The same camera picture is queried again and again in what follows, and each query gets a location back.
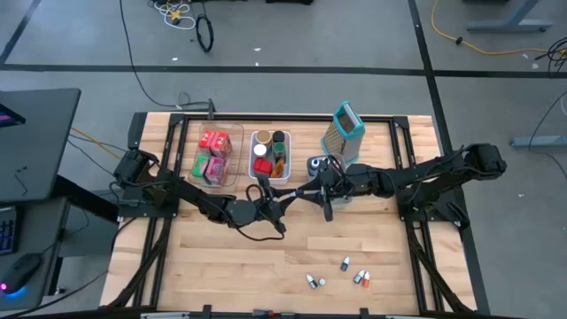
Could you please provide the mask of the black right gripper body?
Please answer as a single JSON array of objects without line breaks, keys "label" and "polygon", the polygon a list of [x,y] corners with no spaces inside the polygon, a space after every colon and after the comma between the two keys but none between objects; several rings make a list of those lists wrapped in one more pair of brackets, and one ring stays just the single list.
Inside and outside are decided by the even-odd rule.
[{"label": "black right gripper body", "polygon": [[331,167],[323,167],[318,170],[319,192],[317,199],[323,209],[326,222],[333,221],[333,204],[345,204],[352,201],[350,191],[352,187],[346,182],[346,178],[341,169],[336,170]]}]

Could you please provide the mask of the red-lidded spice jar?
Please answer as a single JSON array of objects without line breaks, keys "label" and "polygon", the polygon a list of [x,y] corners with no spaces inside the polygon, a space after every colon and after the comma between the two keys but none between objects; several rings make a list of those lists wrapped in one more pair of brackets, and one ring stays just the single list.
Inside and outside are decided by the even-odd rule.
[{"label": "red-lidded spice jar", "polygon": [[256,158],[252,165],[252,172],[255,176],[270,177],[274,169],[274,164],[270,159]]}]

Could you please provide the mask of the magenta Raisin Bran cereal box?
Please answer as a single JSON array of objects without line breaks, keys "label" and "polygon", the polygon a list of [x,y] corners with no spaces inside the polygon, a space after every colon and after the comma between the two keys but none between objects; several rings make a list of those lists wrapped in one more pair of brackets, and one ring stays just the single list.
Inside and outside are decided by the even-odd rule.
[{"label": "magenta Raisin Bran cereal box", "polygon": [[221,185],[224,181],[226,161],[223,158],[211,157],[208,161],[205,178],[210,184]]}]

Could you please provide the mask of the red Froot Loops cereal box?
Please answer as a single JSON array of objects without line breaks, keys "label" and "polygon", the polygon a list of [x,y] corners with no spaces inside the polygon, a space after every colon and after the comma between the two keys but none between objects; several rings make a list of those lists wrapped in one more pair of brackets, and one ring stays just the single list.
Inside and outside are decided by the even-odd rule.
[{"label": "red Froot Loops cereal box", "polygon": [[217,131],[210,145],[211,153],[218,158],[226,159],[232,152],[232,144],[226,131]]},{"label": "red Froot Loops cereal box", "polygon": [[205,130],[198,141],[198,149],[203,155],[211,155],[211,145],[213,144],[216,132],[214,130]]}]

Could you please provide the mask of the green Apple Jacks cereal box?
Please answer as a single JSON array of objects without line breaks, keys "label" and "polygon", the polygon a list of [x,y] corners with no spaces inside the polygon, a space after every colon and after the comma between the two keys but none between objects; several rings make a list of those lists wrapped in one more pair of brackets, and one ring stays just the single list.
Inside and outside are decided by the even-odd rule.
[{"label": "green Apple Jacks cereal box", "polygon": [[193,162],[191,168],[191,175],[196,178],[204,178],[206,176],[206,170],[209,164],[210,158],[206,155],[198,155]]}]

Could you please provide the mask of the white perforated plastic basket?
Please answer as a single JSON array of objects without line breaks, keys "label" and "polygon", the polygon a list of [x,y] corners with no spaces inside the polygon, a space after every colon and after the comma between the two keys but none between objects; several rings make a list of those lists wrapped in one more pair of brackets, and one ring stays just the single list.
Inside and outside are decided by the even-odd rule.
[{"label": "white perforated plastic basket", "polygon": [[[253,169],[253,164],[255,162],[255,160],[257,159],[257,156],[254,152],[254,147],[258,144],[256,141],[256,136],[258,134],[258,131],[254,131],[252,133],[251,136],[251,141],[250,141],[250,156],[249,156],[249,167],[248,167],[248,175],[252,178],[252,179],[256,179],[256,173]],[[284,167],[283,167],[283,175],[281,177],[269,177],[269,183],[271,185],[283,185],[286,184],[288,182],[288,180],[291,178],[291,134],[287,131],[283,132],[284,134],[284,140],[283,143],[285,145],[285,157],[284,157]]]}]

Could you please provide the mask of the grey plastic bin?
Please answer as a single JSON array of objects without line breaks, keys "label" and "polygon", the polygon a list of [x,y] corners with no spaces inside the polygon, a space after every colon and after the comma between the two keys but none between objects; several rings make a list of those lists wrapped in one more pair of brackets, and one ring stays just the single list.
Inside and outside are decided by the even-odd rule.
[{"label": "grey plastic bin", "polygon": [[[310,169],[310,162],[312,159],[318,158],[321,160],[321,165],[318,167],[316,171]],[[317,178],[318,170],[323,167],[331,167],[335,168],[336,170],[341,169],[346,174],[346,164],[344,162],[344,157],[338,153],[332,153],[328,155],[322,156],[314,156],[307,160],[307,177],[308,181],[311,182]]]}]

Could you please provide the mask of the clear plastic bin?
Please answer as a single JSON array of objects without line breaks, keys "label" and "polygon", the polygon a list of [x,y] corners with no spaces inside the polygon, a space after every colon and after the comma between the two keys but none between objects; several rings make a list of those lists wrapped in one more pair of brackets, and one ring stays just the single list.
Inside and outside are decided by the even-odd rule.
[{"label": "clear plastic bin", "polygon": [[240,167],[243,161],[243,149],[244,149],[244,137],[245,130],[240,124],[233,122],[224,121],[206,121],[202,123],[198,129],[198,139],[192,143],[194,148],[193,160],[191,167],[193,166],[194,159],[198,155],[203,155],[198,149],[198,141],[205,130],[226,131],[229,134],[229,138],[232,144],[232,152],[225,159],[225,176],[224,181],[221,185],[210,184],[206,178],[196,178],[191,175],[191,169],[188,177],[192,183],[198,183],[205,188],[216,188],[216,189],[231,189],[237,184],[237,179],[240,174]]}]

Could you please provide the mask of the grey desk leg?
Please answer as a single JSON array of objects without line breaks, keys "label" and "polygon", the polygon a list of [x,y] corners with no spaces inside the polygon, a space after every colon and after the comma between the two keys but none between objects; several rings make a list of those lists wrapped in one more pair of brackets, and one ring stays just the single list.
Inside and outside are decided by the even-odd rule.
[{"label": "grey desk leg", "polygon": [[540,0],[521,0],[520,5],[506,18],[493,21],[471,21],[471,33],[545,33],[554,23],[548,19],[527,19],[527,14]]},{"label": "grey desk leg", "polygon": [[509,144],[516,148],[567,147],[567,135],[513,137]]}]

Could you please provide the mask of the dark grey desk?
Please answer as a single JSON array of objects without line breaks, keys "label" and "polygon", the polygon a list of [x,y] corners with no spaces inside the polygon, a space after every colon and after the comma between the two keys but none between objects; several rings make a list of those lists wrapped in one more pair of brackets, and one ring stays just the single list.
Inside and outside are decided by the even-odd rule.
[{"label": "dark grey desk", "polygon": [[0,290],[0,312],[36,307],[44,296],[53,294],[62,264],[58,256],[61,238],[66,226],[69,203],[65,198],[35,202],[21,208],[19,242],[16,253],[0,255],[0,280],[11,265],[26,253],[42,253],[38,270],[27,283],[13,294]]}]

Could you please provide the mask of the black desk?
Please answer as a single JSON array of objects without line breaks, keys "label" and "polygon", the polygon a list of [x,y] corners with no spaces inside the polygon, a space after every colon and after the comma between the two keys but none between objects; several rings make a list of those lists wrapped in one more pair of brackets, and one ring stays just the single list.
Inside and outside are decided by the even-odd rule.
[{"label": "black desk", "polygon": [[0,104],[23,116],[0,128],[0,203],[43,200],[54,187],[81,91],[0,91]]}]

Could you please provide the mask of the black computer mouse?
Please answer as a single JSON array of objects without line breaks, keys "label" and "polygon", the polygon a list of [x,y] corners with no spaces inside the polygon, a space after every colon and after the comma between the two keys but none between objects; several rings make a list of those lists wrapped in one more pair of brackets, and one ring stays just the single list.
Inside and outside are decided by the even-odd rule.
[{"label": "black computer mouse", "polygon": [[0,280],[0,291],[5,294],[14,294],[21,290],[39,269],[42,259],[40,253],[22,255],[4,273]]}]

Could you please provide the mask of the black keyboard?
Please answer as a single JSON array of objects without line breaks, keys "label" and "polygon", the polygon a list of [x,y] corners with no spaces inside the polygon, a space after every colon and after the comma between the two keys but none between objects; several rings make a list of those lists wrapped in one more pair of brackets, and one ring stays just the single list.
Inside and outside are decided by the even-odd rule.
[{"label": "black keyboard", "polygon": [[0,255],[12,254],[17,251],[19,217],[19,210],[15,206],[0,208]]}]

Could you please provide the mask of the computer screen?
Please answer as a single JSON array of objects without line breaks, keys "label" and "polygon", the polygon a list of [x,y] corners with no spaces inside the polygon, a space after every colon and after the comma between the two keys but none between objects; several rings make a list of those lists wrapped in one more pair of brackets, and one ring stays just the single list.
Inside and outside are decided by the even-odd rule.
[{"label": "computer screen", "polygon": [[0,103],[0,128],[24,125],[26,119]]}]

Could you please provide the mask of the black metal table frame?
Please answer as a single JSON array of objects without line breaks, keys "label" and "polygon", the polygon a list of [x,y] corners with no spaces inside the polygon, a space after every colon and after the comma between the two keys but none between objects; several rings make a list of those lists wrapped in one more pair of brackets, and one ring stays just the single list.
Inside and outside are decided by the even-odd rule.
[{"label": "black metal table frame", "polygon": [[[321,152],[321,137],[330,124],[328,114],[217,113],[208,118],[192,113],[186,128],[169,127],[168,113],[139,113],[132,120],[128,142],[161,155],[172,153],[169,166],[190,172],[198,129],[206,121],[224,121],[244,127],[243,161],[237,184],[230,193],[243,196],[251,183],[248,160],[252,133],[282,130],[291,134],[289,186],[307,180],[306,162]],[[258,222],[242,232],[209,222],[197,208],[181,203],[173,219],[156,298],[160,311],[198,312],[210,306],[214,313],[250,314],[255,309],[297,315],[415,315],[420,306],[433,305],[429,277],[423,290],[415,288],[407,229],[396,203],[375,197],[356,198],[324,220],[314,204],[298,200],[284,217],[285,238],[276,240],[272,226]],[[347,271],[341,271],[349,256]],[[353,281],[364,269],[369,288]],[[311,289],[306,274],[325,285]]]}]

